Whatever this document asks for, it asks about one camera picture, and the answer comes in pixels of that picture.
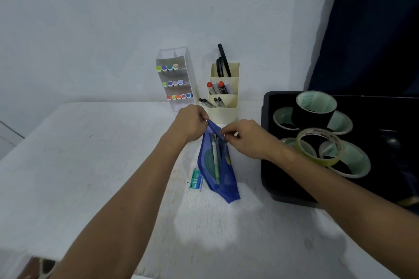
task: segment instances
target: left hand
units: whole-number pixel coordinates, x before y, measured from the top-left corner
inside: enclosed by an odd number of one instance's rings
[[[168,132],[175,134],[185,144],[201,137],[208,126],[208,114],[199,105],[181,108]]]

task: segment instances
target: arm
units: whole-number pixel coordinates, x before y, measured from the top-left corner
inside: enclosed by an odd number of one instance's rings
[[[179,111],[149,157],[79,234],[51,279],[131,278],[176,159],[189,141],[203,135],[204,119],[208,115],[200,106]]]
[[[253,120],[232,123],[220,133],[241,153],[287,172],[383,266],[401,278],[419,278],[418,216],[313,163]]]

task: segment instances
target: table surface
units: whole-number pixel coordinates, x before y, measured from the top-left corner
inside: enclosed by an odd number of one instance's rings
[[[239,118],[260,122],[261,103]],[[167,102],[67,103],[0,162],[0,247],[60,260],[175,114]],[[275,202],[260,161],[230,146],[241,200],[188,190],[201,141],[178,158],[136,274],[177,278],[395,278],[320,209]]]

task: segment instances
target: white acrylic organizer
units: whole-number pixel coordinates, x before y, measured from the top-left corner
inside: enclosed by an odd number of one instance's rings
[[[156,66],[168,66],[174,64],[179,66],[178,70],[157,73],[160,76],[160,86],[165,90],[166,96],[177,96],[187,93],[191,93],[193,95],[191,98],[169,101],[173,111],[178,112],[182,107],[186,107],[190,104],[197,104],[199,94],[198,87],[196,86],[191,56],[189,55],[189,50],[186,47],[164,49],[159,51],[156,59]],[[184,85],[163,87],[163,82],[173,82],[179,80],[182,80]]]
[[[214,97],[221,99],[224,102],[224,107],[214,107],[208,108],[205,107],[205,110],[208,113],[209,119],[217,124],[229,124],[238,120],[238,85],[239,85],[239,75],[240,75],[240,63],[228,63],[230,67],[231,77],[218,77],[217,74],[217,65],[214,63],[211,67],[211,82],[220,82],[228,81],[231,86],[233,94],[230,95],[211,95],[208,92],[208,101],[215,105]]]

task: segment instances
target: pencil case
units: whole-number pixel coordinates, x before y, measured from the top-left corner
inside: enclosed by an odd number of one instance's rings
[[[211,120],[208,120],[208,127],[202,137],[198,155],[198,168],[208,187],[221,195],[228,203],[231,203],[240,199],[240,195],[231,166],[228,146],[224,142],[223,136],[220,135],[220,129]]]

